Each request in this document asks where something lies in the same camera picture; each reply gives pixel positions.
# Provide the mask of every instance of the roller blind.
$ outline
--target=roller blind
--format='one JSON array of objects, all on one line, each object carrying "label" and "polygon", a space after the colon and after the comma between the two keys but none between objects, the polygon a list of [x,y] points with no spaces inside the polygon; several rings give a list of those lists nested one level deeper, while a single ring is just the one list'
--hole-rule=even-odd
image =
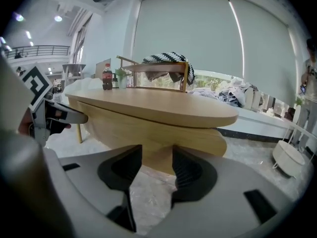
[{"label": "roller blind", "polygon": [[242,77],[242,49],[227,0],[144,0],[133,60],[162,52],[186,56],[194,69]]},{"label": "roller blind", "polygon": [[287,26],[266,10],[245,0],[230,0],[241,27],[245,81],[293,105],[296,64]]}]

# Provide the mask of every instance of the clothing pile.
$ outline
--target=clothing pile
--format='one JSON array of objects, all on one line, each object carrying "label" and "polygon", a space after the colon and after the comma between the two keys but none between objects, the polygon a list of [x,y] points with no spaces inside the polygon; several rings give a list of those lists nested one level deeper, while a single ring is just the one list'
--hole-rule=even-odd
[{"label": "clothing pile", "polygon": [[[155,62],[179,62],[179,61],[186,61],[186,57],[183,55],[176,53],[176,52],[169,52],[169,53],[161,53],[156,54],[152,56],[148,56],[143,59],[142,63],[155,63]],[[152,72],[148,71],[145,72],[147,78],[149,81],[153,81],[154,79],[157,79],[159,77],[163,77],[167,75],[168,72]],[[170,72],[169,73],[170,78],[175,83],[184,76],[182,73],[177,72]],[[188,77],[187,77],[187,83],[189,85],[193,84],[193,81],[195,79],[194,75],[194,69],[190,63],[188,63]]]},{"label": "clothing pile", "polygon": [[246,104],[244,93],[249,88],[258,91],[256,86],[250,83],[243,83],[242,80],[233,78],[230,83],[227,81],[221,82],[217,91],[212,91],[210,88],[203,87],[196,88],[188,93],[220,100],[234,107],[243,107]]}]

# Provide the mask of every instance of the oval tabletop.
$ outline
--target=oval tabletop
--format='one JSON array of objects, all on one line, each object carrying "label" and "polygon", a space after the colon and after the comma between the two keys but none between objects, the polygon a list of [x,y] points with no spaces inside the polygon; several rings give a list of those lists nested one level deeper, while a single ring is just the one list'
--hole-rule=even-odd
[{"label": "oval tabletop", "polygon": [[117,113],[184,127],[221,127],[233,124],[238,118],[237,111],[226,103],[181,92],[95,89],[70,92],[66,96]]}]

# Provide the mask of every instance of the hand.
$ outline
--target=hand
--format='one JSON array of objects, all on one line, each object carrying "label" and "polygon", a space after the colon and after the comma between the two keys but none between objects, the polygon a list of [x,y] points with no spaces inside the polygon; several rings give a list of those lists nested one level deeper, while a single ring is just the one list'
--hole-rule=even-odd
[{"label": "hand", "polygon": [[[28,108],[22,118],[18,131],[23,135],[29,136],[29,127],[31,124],[32,124],[32,115],[31,115],[30,109]],[[71,128],[71,125],[68,124],[66,125],[65,128],[69,129]]]}]

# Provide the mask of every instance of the stool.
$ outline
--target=stool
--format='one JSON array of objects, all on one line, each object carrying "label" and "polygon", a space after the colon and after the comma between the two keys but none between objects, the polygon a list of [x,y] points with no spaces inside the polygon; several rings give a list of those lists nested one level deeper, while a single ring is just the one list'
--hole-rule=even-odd
[{"label": "stool", "polygon": [[281,140],[273,150],[273,157],[276,161],[273,169],[280,167],[286,174],[295,178],[305,164],[302,154],[292,145]]}]

